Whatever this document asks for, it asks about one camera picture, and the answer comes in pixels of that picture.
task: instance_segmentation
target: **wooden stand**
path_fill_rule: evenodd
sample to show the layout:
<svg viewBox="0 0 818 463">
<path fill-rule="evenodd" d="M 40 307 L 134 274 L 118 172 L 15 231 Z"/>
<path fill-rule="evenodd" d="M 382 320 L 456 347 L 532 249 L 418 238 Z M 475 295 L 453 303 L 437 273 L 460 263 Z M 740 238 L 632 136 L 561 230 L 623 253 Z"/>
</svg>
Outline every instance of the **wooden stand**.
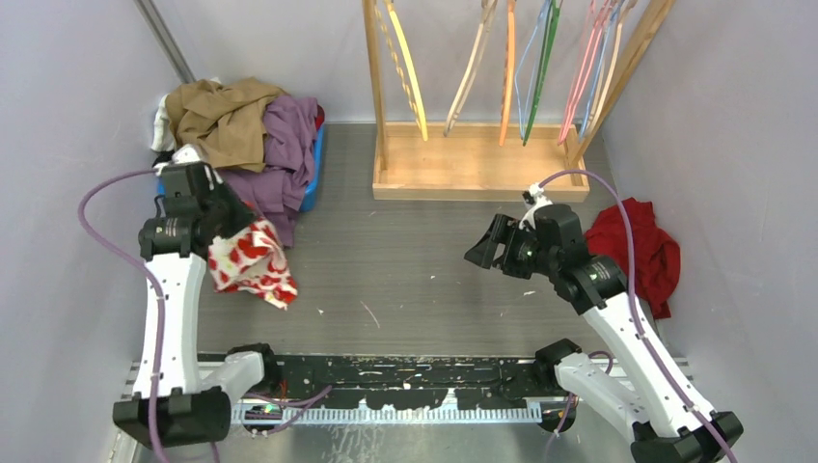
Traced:
<svg viewBox="0 0 818 463">
<path fill-rule="evenodd" d="M 651 0 L 633 36 L 624 45 L 613 75 L 611 91 L 600 110 L 599 123 L 580 144 L 571 129 L 557 145 L 559 125 L 535 125 L 523 147 L 516 131 L 509 130 L 498 146 L 499 123 L 458 123 L 449 137 L 443 123 L 429 123 L 427 142 L 415 123 L 388 123 L 384 118 L 378 55 L 376 0 L 362 0 L 367 32 L 369 76 L 375 105 L 377 141 L 372 193 L 377 200 L 519 201 L 522 191 L 556 172 L 583 169 L 583 155 L 599 126 L 636 70 L 647 46 L 675 0 Z M 560 177 L 546 186 L 558 202 L 582 202 L 590 191 L 583 176 Z"/>
</svg>

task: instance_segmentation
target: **green hanger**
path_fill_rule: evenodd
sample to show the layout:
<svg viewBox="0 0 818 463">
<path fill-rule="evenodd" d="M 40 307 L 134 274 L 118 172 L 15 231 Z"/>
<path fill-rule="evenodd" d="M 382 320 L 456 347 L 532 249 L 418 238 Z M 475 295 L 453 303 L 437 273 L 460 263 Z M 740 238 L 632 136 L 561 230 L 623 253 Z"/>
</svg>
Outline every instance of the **green hanger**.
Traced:
<svg viewBox="0 0 818 463">
<path fill-rule="evenodd" d="M 560 1 L 558 6 L 552 4 L 551 10 L 548 12 L 548 31 L 542 36 L 542 49 L 539 54 L 539 65 L 537 65 L 537 81 L 534 87 L 532 113 L 529 114 L 529 124 L 526 126 L 526 136 L 523 137 L 523 146 L 526 145 L 529 141 L 529 136 L 532 134 L 534 116 L 536 116 L 537 106 L 539 106 L 542 84 L 545 82 L 545 71 L 548 69 L 548 61 L 551 59 L 551 50 L 554 48 L 554 37 L 557 35 L 557 24 L 559 23 L 559 11 L 561 7 L 562 2 Z"/>
</svg>

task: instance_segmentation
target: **yellow hanger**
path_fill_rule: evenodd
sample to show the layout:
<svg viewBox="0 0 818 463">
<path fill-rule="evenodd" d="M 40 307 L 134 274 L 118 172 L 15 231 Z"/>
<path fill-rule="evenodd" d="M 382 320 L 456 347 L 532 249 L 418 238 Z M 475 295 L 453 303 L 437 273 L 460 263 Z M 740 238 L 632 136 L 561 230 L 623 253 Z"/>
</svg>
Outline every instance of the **yellow hanger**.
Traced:
<svg viewBox="0 0 818 463">
<path fill-rule="evenodd" d="M 421 88 L 418 85 L 418 76 L 415 74 L 415 65 L 412 64 L 412 55 L 409 53 L 409 45 L 407 45 L 406 37 L 403 35 L 403 28 L 400 27 L 400 20 L 397 19 L 397 13 L 395 13 L 395 5 L 393 4 L 393 0 L 383 0 L 383 2 L 384 5 L 386 5 L 386 10 L 389 13 L 389 19 L 392 22 L 393 28 L 395 29 L 395 35 L 397 36 L 397 43 L 400 45 L 400 52 L 403 55 L 403 61 L 406 63 L 405 73 L 409 74 L 409 84 L 406 84 L 406 77 L 403 72 L 403 67 L 400 65 L 400 59 L 397 57 L 395 45 L 392 43 L 389 29 L 387 28 L 386 22 L 383 20 L 383 16 L 381 16 L 377 2 L 375 2 L 373 5 L 375 9 L 375 17 L 377 17 L 378 23 L 380 23 L 381 31 L 386 39 L 386 46 L 389 48 L 390 55 L 392 55 L 392 61 L 395 62 L 395 71 L 397 71 L 397 76 L 400 78 L 400 85 L 403 87 L 403 92 L 406 93 L 406 97 L 409 99 L 409 107 L 412 108 L 412 112 L 415 113 L 415 122 L 421 129 L 421 136 L 423 136 L 423 140 L 426 141 L 429 139 L 428 130 L 426 128 L 426 112 L 423 110 Z"/>
</svg>

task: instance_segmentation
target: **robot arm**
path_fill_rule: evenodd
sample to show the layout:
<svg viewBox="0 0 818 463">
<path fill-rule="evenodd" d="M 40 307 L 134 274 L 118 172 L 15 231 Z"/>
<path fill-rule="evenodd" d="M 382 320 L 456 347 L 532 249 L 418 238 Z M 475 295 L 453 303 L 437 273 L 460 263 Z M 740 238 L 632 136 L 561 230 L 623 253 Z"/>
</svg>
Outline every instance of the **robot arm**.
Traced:
<svg viewBox="0 0 818 463">
<path fill-rule="evenodd" d="M 561 340 L 536 353 L 535 374 L 545 383 L 581 396 L 631 444 L 638 463 L 712 462 L 723 455 L 694 411 L 710 418 L 729 445 L 743 432 L 732 412 L 717 413 L 690 384 L 646 322 L 640 335 L 631 311 L 627 279 L 605 256 L 589 253 L 577 215 L 566 204 L 551 204 L 533 185 L 524 195 L 529 211 L 522 220 L 497 214 L 466 260 L 483 268 L 529 279 L 548 277 L 557 295 L 599 334 L 628 374 L 636 393 L 595 367 L 580 347 Z M 497 255 L 498 245 L 504 245 Z M 644 322 L 641 307 L 637 316 Z M 663 365 L 654 361 L 643 337 L 649 337 Z M 695 404 L 689 409 L 672 388 L 668 375 Z"/>
<path fill-rule="evenodd" d="M 204 379 L 197 361 L 199 291 L 207 248 L 217 236 L 241 232 L 256 215 L 193 146 L 177 151 L 174 161 L 158 170 L 165 194 L 156 199 L 156 216 L 139 232 L 140 255 L 165 294 L 158 428 L 164 447 L 216 442 L 227 436 L 233 404 L 251 389 L 274 390 L 281 379 L 281 369 L 266 344 L 233 349 L 224 364 Z M 150 282 L 148 294 L 133 398 L 115 403 L 113 418 L 118 427 L 150 448 L 148 397 L 160 324 Z"/>
</svg>

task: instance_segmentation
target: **plastic hanger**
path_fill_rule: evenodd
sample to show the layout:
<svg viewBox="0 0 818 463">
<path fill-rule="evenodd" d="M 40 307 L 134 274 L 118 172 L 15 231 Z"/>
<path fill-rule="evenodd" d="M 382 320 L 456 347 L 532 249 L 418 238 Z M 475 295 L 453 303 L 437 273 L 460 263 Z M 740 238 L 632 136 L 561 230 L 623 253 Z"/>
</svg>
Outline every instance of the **plastic hanger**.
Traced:
<svg viewBox="0 0 818 463">
<path fill-rule="evenodd" d="M 559 12 L 562 9 L 562 0 L 559 0 L 559 5 L 555 6 L 551 3 L 551 10 L 548 14 L 548 25 L 546 34 L 542 38 L 542 49 L 539 55 L 539 64 L 537 65 L 537 80 L 534 86 L 534 100 L 532 102 L 532 111 L 529 114 L 528 123 L 526 124 L 526 133 L 523 135 L 523 146 L 529 142 L 529 136 L 532 134 L 534 126 L 534 118 L 539 107 L 539 99 L 542 95 L 542 85 L 545 83 L 545 73 L 548 70 L 548 62 L 551 60 L 551 50 L 554 48 L 554 37 L 557 36 L 557 25 L 559 24 Z"/>
<path fill-rule="evenodd" d="M 577 67 L 577 73 L 574 76 L 574 84 L 568 96 L 568 101 L 565 105 L 565 112 L 562 118 L 562 128 L 559 132 L 558 145 L 565 143 L 568 138 L 568 131 L 574 119 L 574 114 L 577 111 L 577 105 L 580 98 L 585 91 L 587 80 L 590 76 L 591 68 L 593 67 L 594 59 L 596 57 L 596 47 L 602 37 L 602 29 L 607 23 L 607 18 L 611 12 L 611 0 L 605 0 L 605 3 L 596 11 L 596 2 L 591 0 L 588 7 L 588 15 L 586 18 L 586 26 L 584 30 L 590 26 L 590 34 L 588 36 L 587 47 L 584 55 L 581 55 L 582 61 Z"/>
<path fill-rule="evenodd" d="M 639 0 L 631 0 L 628 3 L 628 6 L 625 7 L 625 10 L 619 15 L 619 20 L 616 24 L 616 36 L 615 40 L 613 41 L 613 52 L 611 54 L 611 64 L 608 67 L 608 75 L 605 78 L 605 85 L 602 87 L 602 91 L 599 92 L 595 98 L 593 103 L 593 111 L 591 113 L 591 120 L 589 122 L 589 130 L 592 132 L 593 128 L 596 127 L 598 124 L 598 117 L 600 115 L 600 111 L 602 111 L 602 105 L 605 104 L 605 99 L 608 97 L 608 89 L 611 86 L 611 80 L 614 77 L 614 70 L 616 69 L 616 58 L 619 56 L 619 47 L 621 44 L 622 39 L 622 25 L 625 23 L 625 19 L 628 17 L 628 14 L 636 7 Z"/>
<path fill-rule="evenodd" d="M 596 69 L 593 71 L 593 81 L 590 84 L 590 90 L 588 92 L 588 99 L 586 103 L 586 114 L 583 116 L 583 123 L 580 127 L 580 140 L 583 140 L 586 137 L 586 131 L 588 126 L 588 118 L 590 117 L 591 107 L 594 104 L 594 99 L 598 95 L 599 90 L 599 76 L 602 73 L 603 62 L 605 61 L 605 50 L 608 49 L 608 38 L 611 36 L 611 30 L 615 24 L 618 23 L 619 19 L 619 10 L 622 7 L 622 2 L 616 2 L 616 5 L 613 7 L 613 12 L 611 13 L 610 19 L 607 20 L 607 24 L 605 25 L 605 33 L 603 34 L 602 38 L 602 46 L 599 47 L 597 51 L 597 59 L 596 59 Z"/>
<path fill-rule="evenodd" d="M 397 18 L 393 0 L 383 0 L 383 2 L 386 6 L 387 12 L 389 13 L 389 19 L 392 22 L 392 26 L 395 29 L 397 42 L 400 45 L 400 52 L 403 55 L 403 62 L 406 63 L 405 74 L 409 75 L 409 84 L 406 84 L 406 76 L 404 74 L 403 67 L 400 65 L 400 59 L 397 57 L 395 45 L 392 43 L 392 38 L 389 35 L 389 29 L 386 22 L 383 20 L 383 16 L 381 16 L 381 12 L 378 9 L 377 4 L 374 5 L 375 17 L 381 26 L 381 31 L 386 39 L 386 45 L 389 48 L 392 61 L 395 62 L 395 71 L 397 72 L 397 76 L 400 78 L 400 85 L 403 87 L 403 92 L 406 93 L 406 97 L 409 99 L 409 107 L 412 108 L 412 112 L 415 113 L 415 122 L 418 124 L 418 128 L 421 130 L 423 140 L 426 141 L 429 139 L 428 129 L 426 127 L 426 113 L 425 110 L 423 110 L 421 88 L 418 84 L 418 76 L 415 73 L 415 65 L 412 64 L 412 55 L 409 53 L 409 45 L 406 43 L 406 37 L 403 35 L 403 28 L 400 27 L 400 20 Z"/>
<path fill-rule="evenodd" d="M 529 54 L 529 49 L 531 49 L 532 43 L 536 38 L 536 33 L 540 28 L 543 29 L 542 32 L 543 43 L 545 43 L 545 41 L 548 39 L 548 23 L 551 16 L 551 8 L 552 8 L 551 0 L 545 0 L 542 3 L 542 7 L 540 7 L 539 14 L 537 15 L 537 21 L 536 23 L 534 23 L 534 30 L 532 31 L 532 36 L 529 39 L 529 42 L 526 44 L 526 49 L 523 50 L 523 55 L 520 57 L 520 63 L 517 66 L 517 70 L 514 71 L 514 94 L 517 97 L 517 117 L 518 121 L 520 122 L 519 125 L 521 140 L 524 139 L 526 135 L 524 128 L 524 126 L 526 125 L 526 120 L 524 114 L 528 113 L 529 104 L 531 103 L 532 100 L 532 88 L 535 86 L 534 79 L 536 77 L 537 67 L 532 67 L 532 78 L 531 80 L 529 80 L 529 90 L 526 93 L 525 104 L 523 104 L 523 102 L 520 101 L 520 88 L 517 84 L 517 77 L 520 75 L 520 69 L 523 68 L 523 63 L 526 62 L 526 57 Z"/>
<path fill-rule="evenodd" d="M 511 91 L 514 83 L 514 46 L 517 40 L 514 30 L 514 8 L 517 6 L 517 1 L 507 0 L 507 2 L 508 35 L 505 39 L 505 77 L 503 81 L 503 104 L 500 110 L 500 146 L 505 144 L 505 135 L 508 132 L 508 116 L 511 113 Z"/>
<path fill-rule="evenodd" d="M 463 73 L 463 80 L 460 81 L 460 87 L 454 95 L 454 101 L 451 102 L 449 108 L 449 115 L 446 117 L 446 127 L 443 129 L 443 135 L 448 136 L 449 132 L 457 123 L 457 118 L 460 117 L 460 111 L 463 109 L 463 104 L 469 96 L 469 91 L 472 89 L 472 84 L 475 83 L 475 76 L 477 76 L 477 69 L 480 66 L 480 61 L 485 52 L 485 46 L 488 43 L 488 36 L 491 32 L 491 23 L 494 21 L 494 12 L 497 10 L 497 0 L 482 0 L 482 14 L 480 16 L 480 25 L 477 27 L 477 36 L 475 37 L 475 44 L 472 46 L 472 55 L 469 57 L 469 64 L 466 66 L 466 71 Z"/>
</svg>

